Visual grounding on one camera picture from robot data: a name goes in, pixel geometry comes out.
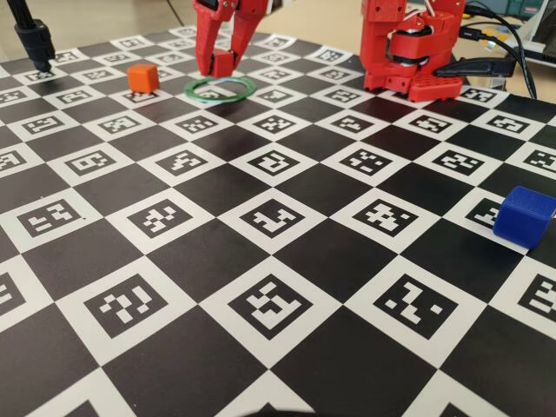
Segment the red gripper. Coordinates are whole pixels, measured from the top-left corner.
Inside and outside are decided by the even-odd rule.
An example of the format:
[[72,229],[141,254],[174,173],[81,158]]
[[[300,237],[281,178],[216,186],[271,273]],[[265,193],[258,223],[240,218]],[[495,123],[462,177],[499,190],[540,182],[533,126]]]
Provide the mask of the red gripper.
[[268,1],[196,0],[193,6],[197,16],[195,56],[201,74],[208,76],[211,72],[215,40],[222,23],[215,10],[220,6],[235,9],[230,51],[234,61],[240,62],[258,24],[266,15]]

